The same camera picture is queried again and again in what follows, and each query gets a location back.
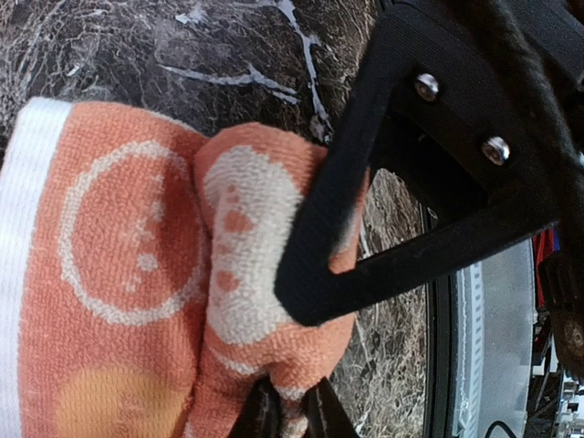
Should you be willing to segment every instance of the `marble surface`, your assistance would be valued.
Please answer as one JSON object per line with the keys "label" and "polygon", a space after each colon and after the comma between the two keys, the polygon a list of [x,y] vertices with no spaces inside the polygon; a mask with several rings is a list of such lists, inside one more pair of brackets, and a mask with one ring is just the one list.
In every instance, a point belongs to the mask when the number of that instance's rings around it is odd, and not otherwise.
{"label": "marble surface", "polygon": [[[31,96],[118,101],[213,135],[261,121],[326,143],[374,24],[374,0],[0,2],[0,150]],[[389,174],[370,191],[372,252],[419,232]],[[422,435],[422,291],[367,309],[334,384],[362,436]]]}

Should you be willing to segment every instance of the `terry cloth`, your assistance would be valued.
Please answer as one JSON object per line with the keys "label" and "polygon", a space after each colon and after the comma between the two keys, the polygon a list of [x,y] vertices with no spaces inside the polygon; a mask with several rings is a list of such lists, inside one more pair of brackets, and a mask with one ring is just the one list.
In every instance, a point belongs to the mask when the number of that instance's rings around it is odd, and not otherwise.
{"label": "terry cloth", "polygon": [[[325,157],[252,123],[207,139],[113,103],[32,99],[0,172],[0,436],[224,437],[269,374],[287,436],[354,316],[273,293]],[[362,196],[330,266],[354,267]]]}

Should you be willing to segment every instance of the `folded towel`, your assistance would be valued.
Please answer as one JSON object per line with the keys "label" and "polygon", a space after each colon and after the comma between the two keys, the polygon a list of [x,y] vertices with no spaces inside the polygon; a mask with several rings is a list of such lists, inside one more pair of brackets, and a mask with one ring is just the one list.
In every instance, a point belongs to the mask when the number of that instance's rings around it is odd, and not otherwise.
{"label": "folded towel", "polygon": [[[112,103],[32,99],[0,172],[0,434],[224,437],[269,375],[286,436],[354,316],[274,293],[325,151],[259,124],[207,139]],[[331,258],[354,267],[362,199]]]}

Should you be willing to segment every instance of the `orange towel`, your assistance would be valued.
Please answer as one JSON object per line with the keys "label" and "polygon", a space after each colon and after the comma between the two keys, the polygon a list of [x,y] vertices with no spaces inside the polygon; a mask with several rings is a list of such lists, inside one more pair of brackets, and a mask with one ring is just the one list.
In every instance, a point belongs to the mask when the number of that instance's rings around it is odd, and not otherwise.
{"label": "orange towel", "polygon": [[354,319],[303,328],[273,294],[324,156],[259,124],[209,140],[142,109],[32,99],[0,173],[0,435],[224,437],[269,374],[301,436],[297,403]]}

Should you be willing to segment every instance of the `screw head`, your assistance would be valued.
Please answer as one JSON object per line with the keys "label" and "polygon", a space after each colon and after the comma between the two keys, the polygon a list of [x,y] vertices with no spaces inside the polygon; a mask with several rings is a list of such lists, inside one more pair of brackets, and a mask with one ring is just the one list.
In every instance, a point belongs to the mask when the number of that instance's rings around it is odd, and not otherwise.
{"label": "screw head", "polygon": [[481,146],[485,157],[494,165],[502,166],[509,160],[511,150],[509,145],[501,137],[491,137]]}
{"label": "screw head", "polygon": [[413,84],[422,99],[426,102],[435,102],[438,100],[438,93],[440,92],[440,84],[438,80],[430,73],[422,73],[416,77]]}
{"label": "screw head", "polygon": [[436,214],[436,212],[430,207],[428,207],[428,214],[432,217],[433,220],[438,220],[438,214]]}

